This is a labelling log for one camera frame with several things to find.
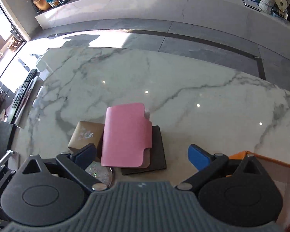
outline pink wallet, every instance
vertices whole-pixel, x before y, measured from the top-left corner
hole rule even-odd
[[[149,166],[152,123],[145,118],[142,103],[115,105],[105,116],[101,165],[108,167]]]

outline glittery silver plate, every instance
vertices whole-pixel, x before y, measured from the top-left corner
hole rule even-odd
[[[85,170],[92,177],[97,178],[99,181],[107,185],[108,187],[111,185],[113,181],[113,172],[110,167],[103,167],[99,162],[92,162],[89,167]]]

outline dark brown wallet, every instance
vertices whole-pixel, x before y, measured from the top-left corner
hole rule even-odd
[[[144,173],[155,170],[166,169],[165,154],[163,149],[160,127],[152,127],[152,148],[150,149],[150,165],[147,168],[121,168],[123,175],[133,173]]]

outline brown gift box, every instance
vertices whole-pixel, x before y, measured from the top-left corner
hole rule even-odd
[[[83,148],[88,144],[94,144],[97,148],[97,157],[101,158],[104,124],[87,121],[79,121],[68,144],[72,152]]]

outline metal screw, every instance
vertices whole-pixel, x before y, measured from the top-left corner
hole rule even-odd
[[[96,184],[93,184],[91,188],[94,191],[103,191],[107,189],[107,186],[103,183],[96,183]]]
[[[192,185],[188,182],[182,182],[182,183],[179,183],[176,187],[179,190],[187,191],[187,190],[190,190],[192,188]]]

